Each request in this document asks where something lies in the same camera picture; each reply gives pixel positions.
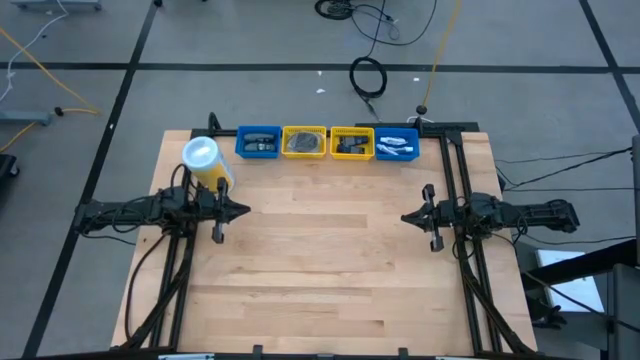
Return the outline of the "white box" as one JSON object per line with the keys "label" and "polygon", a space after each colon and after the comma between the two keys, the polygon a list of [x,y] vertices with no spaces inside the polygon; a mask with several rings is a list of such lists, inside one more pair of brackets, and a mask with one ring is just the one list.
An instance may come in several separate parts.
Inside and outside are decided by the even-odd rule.
{"label": "white box", "polygon": [[[584,252],[576,251],[560,251],[560,250],[536,250],[537,264],[540,267],[553,265],[564,260],[573,259],[584,255]],[[556,290],[563,292],[565,295],[577,300],[584,305],[596,310],[600,313],[604,312],[602,300],[599,295],[593,276],[578,278],[570,282],[554,285]],[[575,304],[557,294],[552,290],[545,289],[545,297],[549,301],[551,307],[560,306],[563,312],[584,312],[588,310],[582,306]]]}

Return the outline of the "black desk bar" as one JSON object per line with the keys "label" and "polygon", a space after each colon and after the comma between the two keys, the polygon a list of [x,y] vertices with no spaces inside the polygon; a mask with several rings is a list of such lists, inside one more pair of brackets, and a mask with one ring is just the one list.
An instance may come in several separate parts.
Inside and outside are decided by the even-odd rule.
{"label": "black desk bar", "polygon": [[640,240],[628,240],[585,255],[563,260],[530,271],[548,285],[608,272],[615,265],[640,266]]}

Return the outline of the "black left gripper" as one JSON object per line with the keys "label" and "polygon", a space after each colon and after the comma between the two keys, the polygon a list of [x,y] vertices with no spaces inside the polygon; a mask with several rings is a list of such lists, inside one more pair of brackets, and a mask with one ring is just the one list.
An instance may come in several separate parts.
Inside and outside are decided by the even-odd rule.
{"label": "black left gripper", "polygon": [[224,243],[223,224],[231,223],[235,219],[246,215],[251,210],[250,206],[227,200],[228,211],[226,215],[225,202],[228,193],[228,182],[225,178],[218,178],[215,182],[215,190],[199,187],[197,189],[197,221],[214,221],[211,238],[216,244]]}

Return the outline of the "yellow white wipes canister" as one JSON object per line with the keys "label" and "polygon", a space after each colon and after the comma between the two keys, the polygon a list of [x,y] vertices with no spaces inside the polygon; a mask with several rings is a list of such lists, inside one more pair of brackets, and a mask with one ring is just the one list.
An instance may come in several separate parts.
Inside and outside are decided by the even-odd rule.
{"label": "yellow white wipes canister", "polygon": [[226,180],[228,191],[236,183],[231,166],[212,138],[200,136],[191,139],[182,150],[182,162],[212,192],[217,191],[219,178]]}

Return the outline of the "black caster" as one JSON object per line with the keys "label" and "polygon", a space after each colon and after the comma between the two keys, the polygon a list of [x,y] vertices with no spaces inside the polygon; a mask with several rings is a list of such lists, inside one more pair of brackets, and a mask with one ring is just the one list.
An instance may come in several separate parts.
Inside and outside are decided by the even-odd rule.
{"label": "black caster", "polygon": [[17,157],[0,153],[0,180],[16,177],[19,173]]}

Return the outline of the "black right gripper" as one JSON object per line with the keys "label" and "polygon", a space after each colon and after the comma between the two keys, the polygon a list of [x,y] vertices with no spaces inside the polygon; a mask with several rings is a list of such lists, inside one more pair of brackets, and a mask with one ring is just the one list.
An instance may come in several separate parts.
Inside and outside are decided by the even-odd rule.
{"label": "black right gripper", "polygon": [[454,200],[442,200],[435,203],[435,188],[433,184],[427,184],[423,190],[426,210],[416,210],[402,215],[401,221],[431,233],[430,249],[432,252],[440,252],[444,249],[443,237],[439,229],[451,227],[455,220]]}

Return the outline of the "grey cabinet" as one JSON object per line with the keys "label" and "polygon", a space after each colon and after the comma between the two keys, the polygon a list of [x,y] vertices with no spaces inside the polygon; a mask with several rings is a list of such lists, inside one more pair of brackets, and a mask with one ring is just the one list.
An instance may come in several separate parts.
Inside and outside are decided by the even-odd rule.
{"label": "grey cabinet", "polygon": [[609,326],[608,360],[640,360],[640,269],[614,266],[608,276],[607,303],[614,318]]}

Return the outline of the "blue plastic basket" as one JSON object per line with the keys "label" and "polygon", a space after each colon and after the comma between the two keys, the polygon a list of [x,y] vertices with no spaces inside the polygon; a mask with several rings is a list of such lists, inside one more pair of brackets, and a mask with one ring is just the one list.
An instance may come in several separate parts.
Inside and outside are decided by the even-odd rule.
{"label": "blue plastic basket", "polygon": [[[381,153],[376,148],[377,144],[383,144],[380,142],[381,137],[405,138],[408,141],[408,144],[405,146],[413,147],[414,151],[411,153],[398,153],[397,156]],[[418,136],[418,131],[412,128],[396,128],[396,127],[376,128],[375,134],[374,134],[374,143],[375,143],[375,156],[377,160],[410,162],[420,156],[420,140]],[[404,147],[404,146],[391,146],[391,145],[386,145],[386,146],[390,148]]]}
{"label": "blue plastic basket", "polygon": [[[275,159],[280,154],[281,149],[281,128],[279,126],[268,126],[268,125],[246,125],[239,126],[237,129],[236,135],[236,146],[235,152],[237,155],[244,159]],[[273,134],[275,136],[275,141],[271,142],[275,145],[275,152],[246,152],[244,147],[247,143],[245,142],[243,137],[248,133],[265,133],[265,134]]]}

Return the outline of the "grey furniture base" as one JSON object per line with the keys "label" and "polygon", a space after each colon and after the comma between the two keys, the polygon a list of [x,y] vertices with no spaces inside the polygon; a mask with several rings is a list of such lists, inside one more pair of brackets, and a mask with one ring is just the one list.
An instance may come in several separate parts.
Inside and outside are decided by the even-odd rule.
{"label": "grey furniture base", "polygon": [[0,123],[27,123],[35,122],[43,126],[48,126],[52,121],[52,116],[43,111],[18,111],[0,110]]}
{"label": "grey furniture base", "polygon": [[12,5],[26,10],[34,6],[57,7],[66,11],[69,7],[87,7],[95,11],[102,10],[101,0],[9,0]]}

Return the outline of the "yellow plastic basket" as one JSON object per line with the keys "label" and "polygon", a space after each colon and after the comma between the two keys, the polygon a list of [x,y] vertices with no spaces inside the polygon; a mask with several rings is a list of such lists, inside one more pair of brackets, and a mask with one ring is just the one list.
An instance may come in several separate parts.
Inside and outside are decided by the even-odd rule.
{"label": "yellow plastic basket", "polygon": [[[293,153],[286,150],[289,137],[296,132],[308,131],[318,133],[323,137],[319,153]],[[289,159],[320,159],[326,154],[327,129],[324,126],[285,126],[282,129],[281,153]]]}
{"label": "yellow plastic basket", "polygon": [[[366,150],[363,155],[339,154],[336,152],[340,138],[344,136],[368,136],[369,143],[359,145]],[[330,154],[336,160],[369,161],[375,155],[374,129],[367,127],[332,127],[330,133]]]}

